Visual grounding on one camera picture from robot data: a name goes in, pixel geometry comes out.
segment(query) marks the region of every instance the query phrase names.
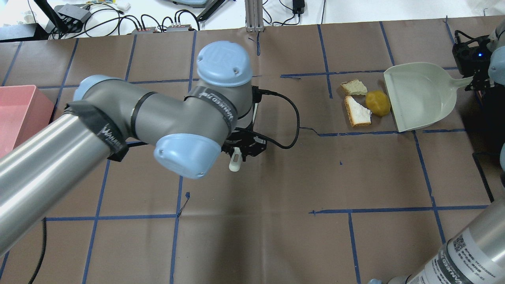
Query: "yellow fruit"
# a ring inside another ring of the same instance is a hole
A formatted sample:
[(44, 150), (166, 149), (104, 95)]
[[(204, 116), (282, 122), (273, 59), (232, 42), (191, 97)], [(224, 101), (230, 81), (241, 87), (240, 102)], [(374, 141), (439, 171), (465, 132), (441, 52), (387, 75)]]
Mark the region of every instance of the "yellow fruit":
[(391, 111), (389, 98), (380, 90), (368, 92), (365, 98), (365, 105), (377, 116), (385, 116)]

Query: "light green dustpan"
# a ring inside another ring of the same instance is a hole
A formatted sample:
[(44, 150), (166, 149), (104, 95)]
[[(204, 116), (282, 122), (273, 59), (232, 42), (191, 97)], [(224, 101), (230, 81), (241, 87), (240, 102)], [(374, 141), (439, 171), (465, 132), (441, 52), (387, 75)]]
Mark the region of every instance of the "light green dustpan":
[(425, 62), (393, 66), (384, 72), (399, 132), (429, 126), (456, 105), (456, 91), (472, 78), (453, 79), (443, 68)]

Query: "pink bin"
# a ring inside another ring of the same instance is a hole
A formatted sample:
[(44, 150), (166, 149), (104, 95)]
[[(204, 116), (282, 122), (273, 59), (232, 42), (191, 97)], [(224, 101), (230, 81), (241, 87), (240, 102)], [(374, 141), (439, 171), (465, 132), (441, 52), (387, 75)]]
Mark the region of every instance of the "pink bin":
[(0, 87), (0, 158), (46, 127), (53, 107), (35, 85)]

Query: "brown table surface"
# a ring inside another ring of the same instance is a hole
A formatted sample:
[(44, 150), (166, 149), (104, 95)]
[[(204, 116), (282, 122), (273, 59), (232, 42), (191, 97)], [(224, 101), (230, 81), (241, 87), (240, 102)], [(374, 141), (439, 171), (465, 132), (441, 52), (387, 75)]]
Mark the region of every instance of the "brown table surface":
[[(313, 129), (302, 129), (290, 150), (269, 145), (237, 173), (222, 154), (201, 180), (160, 166), (152, 146), (132, 148), (121, 163), (104, 161), (49, 213), (35, 283), (367, 283), (415, 272), (490, 202), (472, 154), (495, 198), (503, 195), (478, 102), (460, 89), (455, 110), (430, 127), (397, 133), (389, 114), (353, 128), (340, 83), (357, 78), (369, 90), (386, 91), (385, 69), (419, 61), (460, 78), (453, 31), (480, 36), (500, 21), (1, 43), (2, 85), (37, 85), (58, 117), (92, 74), (182, 99), (197, 84), (198, 51), (234, 41), (250, 54), (253, 84), (290, 97), (302, 127)], [(294, 128), (290, 105), (264, 97), (256, 131), (287, 144)], [(38, 225), (0, 257), (0, 283), (28, 282), (41, 234)]]

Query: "bread slice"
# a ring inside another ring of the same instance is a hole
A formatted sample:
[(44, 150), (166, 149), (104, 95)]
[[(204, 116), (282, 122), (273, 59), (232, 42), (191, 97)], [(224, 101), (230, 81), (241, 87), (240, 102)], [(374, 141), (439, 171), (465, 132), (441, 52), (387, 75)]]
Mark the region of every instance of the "bread slice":
[(356, 102), (353, 97), (345, 96), (345, 108), (347, 108), (349, 121), (353, 127), (372, 124), (372, 112)]
[(367, 87), (357, 79), (341, 83), (340, 86), (344, 90), (346, 96), (365, 95), (368, 93)]

